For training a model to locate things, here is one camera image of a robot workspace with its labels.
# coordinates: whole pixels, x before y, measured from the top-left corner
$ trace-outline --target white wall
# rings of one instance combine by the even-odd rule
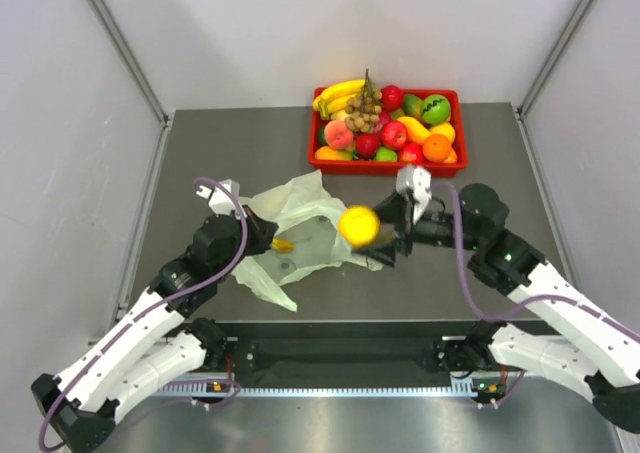
[[[109,315],[159,125],[85,0],[0,0],[0,450]]]
[[[167,109],[361,77],[518,104],[578,0],[106,0]]]
[[[639,24],[598,0],[529,117],[586,294],[638,330]]]

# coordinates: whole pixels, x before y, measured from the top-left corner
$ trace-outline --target bunch of grapes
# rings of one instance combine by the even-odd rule
[[[344,120],[347,128],[354,133],[372,133],[374,125],[380,120],[382,106],[378,103],[382,98],[382,92],[373,85],[366,73],[366,80],[360,92],[347,101],[345,111],[349,116]]]

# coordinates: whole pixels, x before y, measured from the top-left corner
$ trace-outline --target robotic arm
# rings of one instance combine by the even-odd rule
[[[472,184],[454,193],[454,213],[428,210],[431,177],[409,166],[398,173],[396,191],[373,208],[392,234],[355,249],[394,266],[414,243],[456,248],[463,287],[463,250],[473,251],[467,267],[485,285],[526,307],[571,346],[529,335],[501,318],[484,320],[462,342],[445,343],[439,358],[447,370],[492,369],[496,364],[536,373],[563,385],[616,426],[640,433],[640,337],[612,319],[573,288],[545,257],[504,227],[509,209],[494,190]],[[469,292],[467,299],[476,313]]]
[[[72,451],[93,451],[142,400],[184,373],[216,368],[227,356],[220,328],[196,319],[166,347],[142,358],[215,296],[234,255],[239,260],[238,255],[264,253],[274,241],[278,225],[247,206],[236,208],[231,200],[238,194],[236,183],[219,186],[225,191],[200,186],[197,194],[214,214],[195,231],[185,253],[160,269],[127,315],[69,368],[55,376],[43,374],[32,384],[40,411]],[[198,289],[203,282],[208,286]],[[189,289],[197,291],[189,294]],[[44,431],[40,436],[43,451],[57,450],[44,445]]]

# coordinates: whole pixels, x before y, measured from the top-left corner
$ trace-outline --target plastic bag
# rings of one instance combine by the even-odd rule
[[[382,268],[376,261],[352,255],[351,248],[338,234],[338,221],[346,207],[323,188],[319,170],[293,178],[252,199],[241,200],[259,217],[278,223],[277,237],[295,246],[291,253],[270,250],[245,257],[231,273],[239,284],[248,286],[262,300],[297,311],[298,306],[284,292],[283,285],[321,268],[338,267],[345,261],[372,271]]]

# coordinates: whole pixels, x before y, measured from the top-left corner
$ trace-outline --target red plastic tray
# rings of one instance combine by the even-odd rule
[[[313,97],[315,98],[325,88],[318,88]],[[460,170],[467,167],[469,158],[467,156],[467,144],[464,139],[464,126],[462,124],[462,114],[460,112],[460,100],[458,94],[452,90],[403,90],[419,98],[425,99],[429,95],[443,95],[451,103],[451,125],[456,130],[456,139],[453,142],[453,149],[456,151],[458,161],[456,163],[431,163],[424,161],[420,166],[424,166],[432,176],[440,178],[451,178],[456,176]],[[318,143],[318,128],[328,123],[320,117],[320,113],[313,112],[311,117],[311,136],[309,141],[308,159],[314,168],[322,170],[329,175],[371,175],[371,176],[395,176],[400,168],[406,163],[382,162],[382,161],[341,161],[341,160],[316,160],[315,152],[320,145]]]

